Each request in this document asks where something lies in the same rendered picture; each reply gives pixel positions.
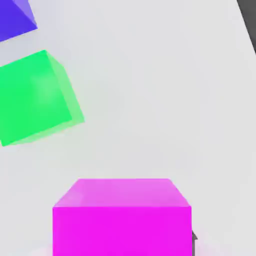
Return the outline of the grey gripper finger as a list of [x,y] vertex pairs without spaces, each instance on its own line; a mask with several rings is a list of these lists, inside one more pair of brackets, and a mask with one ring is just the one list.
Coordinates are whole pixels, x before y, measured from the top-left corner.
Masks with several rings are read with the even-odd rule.
[[195,256],[195,244],[196,240],[198,240],[196,234],[192,231],[192,256]]

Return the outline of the small magenta cube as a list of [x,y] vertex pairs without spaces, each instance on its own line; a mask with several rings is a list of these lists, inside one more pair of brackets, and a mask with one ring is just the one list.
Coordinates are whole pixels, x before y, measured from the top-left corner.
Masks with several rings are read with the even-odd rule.
[[52,256],[192,256],[192,208],[169,179],[79,179],[53,206]]

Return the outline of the small green cube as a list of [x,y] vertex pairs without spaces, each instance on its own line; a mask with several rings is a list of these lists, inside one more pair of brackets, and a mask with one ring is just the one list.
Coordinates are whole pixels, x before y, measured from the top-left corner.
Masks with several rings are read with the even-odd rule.
[[85,121],[65,68],[46,50],[0,67],[0,143],[30,143]]

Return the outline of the small blue cube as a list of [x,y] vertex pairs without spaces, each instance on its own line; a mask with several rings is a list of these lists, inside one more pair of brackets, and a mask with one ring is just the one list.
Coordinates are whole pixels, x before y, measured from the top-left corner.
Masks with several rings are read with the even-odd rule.
[[37,28],[29,0],[0,0],[0,42]]

